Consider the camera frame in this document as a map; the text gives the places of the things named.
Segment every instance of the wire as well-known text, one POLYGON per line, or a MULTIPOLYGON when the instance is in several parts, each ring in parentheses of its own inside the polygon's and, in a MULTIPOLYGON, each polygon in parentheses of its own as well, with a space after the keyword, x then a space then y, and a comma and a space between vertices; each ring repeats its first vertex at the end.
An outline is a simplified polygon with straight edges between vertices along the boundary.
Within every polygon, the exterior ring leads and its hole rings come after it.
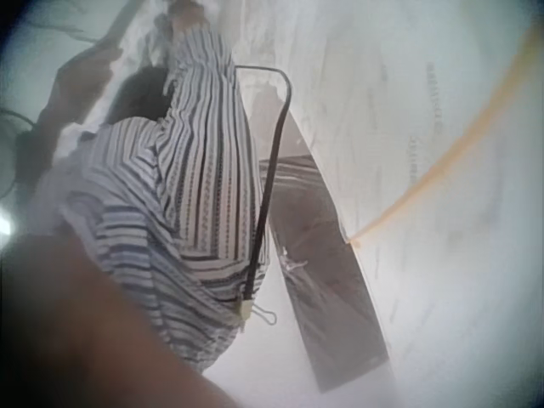
POLYGON ((17 113, 13 110, 10 110, 10 109, 5 109, 5 108, 0 108, 0 115, 6 115, 6 116, 13 116, 13 117, 16 117, 18 119, 20 119, 21 121, 27 123, 28 125, 30 125, 31 128, 34 128, 36 126, 36 124, 31 121, 28 117, 24 116, 24 115, 21 115, 20 113, 17 113))
POLYGON ((264 321, 264 323, 269 326, 275 326, 278 324, 278 315, 276 313, 267 309, 263 309, 256 303, 253 305, 252 312, 260 317, 264 321))
POLYGON ((272 188, 274 187, 275 169, 278 165, 278 155, 280 154, 281 135, 283 133, 283 125, 286 122, 289 106, 291 106, 292 84, 287 74, 277 68, 269 68, 265 66, 255 65, 237 65, 237 70, 257 70, 270 71, 280 74, 286 82, 287 95, 286 101, 281 108, 278 122, 275 125, 274 139, 272 141, 272 151, 270 152, 269 169, 266 174, 266 182, 263 190, 263 202, 261 203, 261 211, 258 215, 257 228, 255 230, 255 241, 252 248, 252 257, 247 269, 246 286, 242 294, 242 300, 252 300, 253 288, 255 287, 255 276, 257 275, 258 258, 263 247, 264 234, 266 232, 266 219, 269 215, 270 199, 272 196, 272 188))
POLYGON ((96 38, 87 37, 84 30, 74 27, 73 25, 56 25, 56 24, 43 24, 37 23, 36 21, 23 20, 23 24, 26 24, 29 27, 51 30, 65 33, 68 37, 81 41, 84 43, 95 44, 99 40, 96 38))
MULTIPOLYGON (((34 126, 35 126, 34 122, 31 121, 28 117, 26 117, 24 115, 21 115, 20 113, 17 113, 17 112, 15 112, 13 110, 0 108, 0 116, 16 117, 17 119, 19 119, 19 120, 23 121, 24 123, 28 124, 31 128, 34 128, 34 126)), ((15 126, 13 125, 13 123, 11 123, 10 121, 6 121, 5 123, 13 130, 13 133, 17 133, 17 130, 16 130, 15 126)), ((11 150, 13 152, 13 154, 15 155, 15 144, 10 138, 8 138, 8 137, 1 138, 0 143, 5 143, 8 146, 7 151, 11 150)), ((9 182, 8 187, 6 188, 6 190, 2 191, 0 193, 0 200, 3 200, 4 198, 6 198, 9 195, 9 193, 11 193, 11 191, 15 187, 15 181, 16 181, 16 177, 14 175, 13 179, 9 182)))

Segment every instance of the striped shirt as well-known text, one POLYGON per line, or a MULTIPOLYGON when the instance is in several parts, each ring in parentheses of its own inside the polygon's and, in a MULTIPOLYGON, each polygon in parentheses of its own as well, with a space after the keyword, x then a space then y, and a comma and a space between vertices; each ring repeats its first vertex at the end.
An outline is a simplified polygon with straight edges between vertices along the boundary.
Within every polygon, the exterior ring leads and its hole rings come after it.
MULTIPOLYGON (((81 142, 40 181, 31 232, 76 232, 88 256, 198 371, 234 341, 261 200, 230 51, 209 29, 176 38, 158 122, 130 118, 81 142)), ((268 264, 263 245, 255 284, 268 264)))

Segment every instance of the person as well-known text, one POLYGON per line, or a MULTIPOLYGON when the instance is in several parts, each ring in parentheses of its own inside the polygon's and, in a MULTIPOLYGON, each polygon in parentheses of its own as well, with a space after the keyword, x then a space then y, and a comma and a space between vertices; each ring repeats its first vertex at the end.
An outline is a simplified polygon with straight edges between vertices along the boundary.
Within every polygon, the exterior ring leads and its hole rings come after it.
POLYGON ((77 403, 232 404, 200 373, 242 325, 258 158, 227 44, 190 1, 170 20, 166 115, 104 125, 51 167, 60 129, 86 115, 121 55, 103 41, 59 70, 36 126, 47 154, 20 176, 36 188, 3 256, 6 332, 46 389, 69 383, 77 403))

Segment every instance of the black cable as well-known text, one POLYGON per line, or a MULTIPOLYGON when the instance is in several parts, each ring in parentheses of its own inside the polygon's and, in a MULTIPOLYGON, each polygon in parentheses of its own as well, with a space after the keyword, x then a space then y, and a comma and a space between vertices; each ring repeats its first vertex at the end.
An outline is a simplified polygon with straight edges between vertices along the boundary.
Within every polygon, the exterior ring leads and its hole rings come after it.
POLYGON ((287 74, 277 68, 268 68, 264 66, 253 65, 237 65, 237 70, 259 70, 270 71, 280 74, 287 86, 286 101, 281 108, 278 122, 275 125, 274 140, 272 141, 272 151, 270 152, 269 169, 266 174, 266 182, 263 190, 263 202, 261 203, 261 211, 258 215, 257 228, 255 230, 255 241, 253 242, 252 257, 249 262, 246 278, 246 287, 242 294, 242 300, 252 300, 253 288, 255 287, 255 276, 257 275, 258 258, 263 247, 264 234, 266 233, 266 219, 269 215, 270 198, 272 196, 272 188, 274 187, 275 169, 278 165, 278 155, 280 154, 281 134, 283 125, 286 122, 289 106, 291 105, 292 84, 287 74))
POLYGON ((23 116, 20 113, 14 112, 13 110, 0 108, 0 115, 7 115, 7 116, 16 117, 16 118, 20 119, 21 121, 23 121, 23 122, 27 123, 28 125, 30 125, 31 128, 34 128, 34 126, 35 126, 35 123, 33 121, 31 121, 28 117, 23 116))
MULTIPOLYGON (((28 124, 31 128, 34 128, 34 126, 35 126, 34 122, 31 121, 28 117, 23 116, 20 113, 14 112, 13 110, 0 108, 0 116, 16 117, 17 119, 19 119, 19 120, 23 121, 24 123, 28 124)), ((17 131, 15 129, 15 126, 11 122, 6 122, 6 123, 8 124, 8 126, 10 126, 12 128, 14 133, 17 133, 17 131)), ((15 154, 16 154, 15 153, 15 143, 9 137, 6 137, 6 138, 2 139, 1 143, 7 144, 7 150, 13 151, 13 154, 15 156, 15 154)), ((3 200, 4 198, 6 198, 9 195, 9 193, 11 193, 11 191, 14 189, 15 180, 16 180, 16 176, 14 175, 13 179, 9 183, 6 190, 0 192, 0 200, 3 200)))

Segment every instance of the white wall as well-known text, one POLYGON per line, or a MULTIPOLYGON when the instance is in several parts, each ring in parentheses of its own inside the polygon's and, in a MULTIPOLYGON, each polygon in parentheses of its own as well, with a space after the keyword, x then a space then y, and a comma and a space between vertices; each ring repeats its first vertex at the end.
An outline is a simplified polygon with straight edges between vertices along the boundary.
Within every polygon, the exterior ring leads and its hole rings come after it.
MULTIPOLYGON (((468 136, 355 249, 408 406, 527 406, 543 368, 541 32, 540 53, 491 96, 530 10, 502 0, 235 3, 238 60, 290 75, 293 116, 347 237, 468 136)), ((259 81, 245 81, 249 93, 259 81)))

